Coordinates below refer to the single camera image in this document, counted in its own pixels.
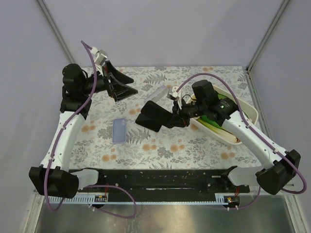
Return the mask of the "black phone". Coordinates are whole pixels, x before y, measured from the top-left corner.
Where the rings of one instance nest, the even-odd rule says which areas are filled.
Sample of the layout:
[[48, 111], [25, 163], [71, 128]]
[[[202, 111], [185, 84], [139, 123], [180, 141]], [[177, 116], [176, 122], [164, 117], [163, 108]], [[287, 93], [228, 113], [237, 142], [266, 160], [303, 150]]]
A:
[[149, 100], [141, 109], [135, 123], [157, 133], [172, 117], [171, 112]]

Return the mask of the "lilac phone case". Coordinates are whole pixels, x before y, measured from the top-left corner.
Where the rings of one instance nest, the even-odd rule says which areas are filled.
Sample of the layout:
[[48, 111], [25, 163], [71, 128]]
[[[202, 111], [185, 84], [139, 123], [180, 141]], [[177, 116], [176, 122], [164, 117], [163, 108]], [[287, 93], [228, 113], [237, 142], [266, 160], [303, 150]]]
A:
[[126, 142], [127, 125], [125, 118], [117, 118], [113, 120], [112, 126], [112, 142], [114, 144]]

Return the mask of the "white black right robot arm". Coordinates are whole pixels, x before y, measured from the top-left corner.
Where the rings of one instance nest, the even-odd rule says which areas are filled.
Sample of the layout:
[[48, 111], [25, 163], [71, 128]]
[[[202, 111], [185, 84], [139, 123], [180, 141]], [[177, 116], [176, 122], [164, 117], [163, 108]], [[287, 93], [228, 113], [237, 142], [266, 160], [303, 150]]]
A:
[[182, 87], [172, 87], [168, 97], [173, 100], [167, 128], [186, 127], [190, 119], [206, 116], [226, 131], [234, 134], [257, 157], [261, 167], [234, 168], [228, 178], [235, 185], [258, 185], [269, 194], [286, 191], [285, 185], [295, 176], [302, 181], [300, 191], [289, 190], [291, 194], [301, 194], [306, 190], [306, 180], [299, 171], [301, 156], [296, 150], [287, 151], [260, 131], [246, 117], [235, 96], [219, 98], [213, 84], [207, 80], [192, 85], [195, 99], [184, 101]]

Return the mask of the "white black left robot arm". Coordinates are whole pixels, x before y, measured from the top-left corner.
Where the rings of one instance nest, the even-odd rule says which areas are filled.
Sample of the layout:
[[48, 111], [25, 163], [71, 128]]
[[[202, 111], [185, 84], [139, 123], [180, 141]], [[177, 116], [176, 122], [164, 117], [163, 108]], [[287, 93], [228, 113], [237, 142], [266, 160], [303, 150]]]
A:
[[106, 91], [118, 102], [138, 91], [129, 86], [134, 80], [105, 61], [103, 72], [88, 76], [78, 64], [62, 70], [63, 87], [58, 127], [51, 146], [38, 167], [31, 167], [29, 177], [40, 195], [73, 198], [78, 190], [97, 183], [99, 172], [84, 168], [69, 172], [69, 162], [76, 137], [91, 107], [94, 93]]

